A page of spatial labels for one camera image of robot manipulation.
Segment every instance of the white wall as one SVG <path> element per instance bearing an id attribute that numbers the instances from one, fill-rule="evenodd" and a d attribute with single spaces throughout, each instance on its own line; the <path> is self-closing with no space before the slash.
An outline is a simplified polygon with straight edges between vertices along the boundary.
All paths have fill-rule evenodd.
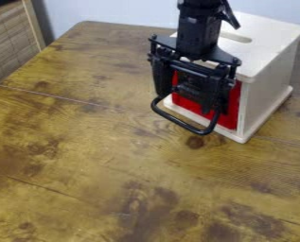
<path id="1" fill-rule="evenodd" d="M 175 27 L 175 0 L 34 0 L 50 42 L 79 21 Z M 300 24 L 300 0 L 229 0 L 234 10 Z"/>

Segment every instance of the wooden table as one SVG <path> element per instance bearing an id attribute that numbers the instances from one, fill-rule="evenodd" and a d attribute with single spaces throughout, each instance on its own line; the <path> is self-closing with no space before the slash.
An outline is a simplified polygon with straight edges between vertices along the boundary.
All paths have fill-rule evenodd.
<path id="1" fill-rule="evenodd" d="M 240 145 L 150 111 L 153 32 L 83 22 L 0 85 L 0 241 L 300 241 L 300 49 Z"/>

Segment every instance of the white box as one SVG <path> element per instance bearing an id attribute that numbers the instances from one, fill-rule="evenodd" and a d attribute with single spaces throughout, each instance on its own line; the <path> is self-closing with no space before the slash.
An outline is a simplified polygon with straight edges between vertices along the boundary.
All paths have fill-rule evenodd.
<path id="1" fill-rule="evenodd" d="M 242 27 L 234 30 L 222 23 L 218 46 L 242 60 L 237 72 L 242 83 L 238 125 L 236 130 L 217 125 L 216 132 L 244 144 L 292 92 L 289 80 L 300 26 L 241 12 L 236 12 L 236 16 Z M 174 105 L 171 96 L 163 103 L 170 110 L 208 126 L 210 120 Z"/>

